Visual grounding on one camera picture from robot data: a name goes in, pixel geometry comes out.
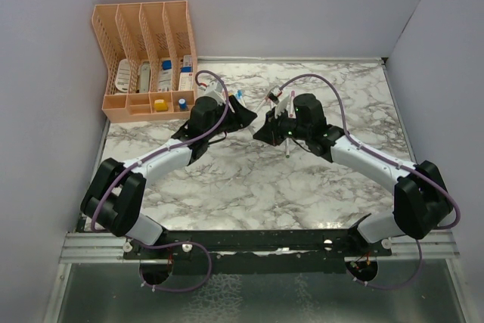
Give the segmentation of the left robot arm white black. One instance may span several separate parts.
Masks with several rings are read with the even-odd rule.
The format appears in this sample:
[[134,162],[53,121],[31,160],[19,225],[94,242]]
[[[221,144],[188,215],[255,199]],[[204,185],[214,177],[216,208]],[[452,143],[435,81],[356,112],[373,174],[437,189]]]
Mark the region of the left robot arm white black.
[[165,228],[141,213],[145,188],[200,159],[211,138],[244,129],[256,118],[233,95],[227,104],[209,96],[198,98],[188,120],[161,147],[125,162],[104,160],[80,211],[111,234],[139,241],[150,258],[161,257],[167,248]]

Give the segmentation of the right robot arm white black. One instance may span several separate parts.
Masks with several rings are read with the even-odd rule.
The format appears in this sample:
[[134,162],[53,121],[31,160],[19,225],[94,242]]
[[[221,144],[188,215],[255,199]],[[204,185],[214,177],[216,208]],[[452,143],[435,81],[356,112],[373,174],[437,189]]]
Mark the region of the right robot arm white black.
[[313,94],[280,101],[266,113],[263,126],[253,137],[273,146],[288,138],[304,141],[315,156],[349,167],[392,194],[391,210],[370,214],[352,226],[347,246],[357,256],[364,256],[386,238],[407,235],[420,240],[453,210],[435,164],[413,164],[380,155],[350,140],[342,128],[327,123],[321,102]]

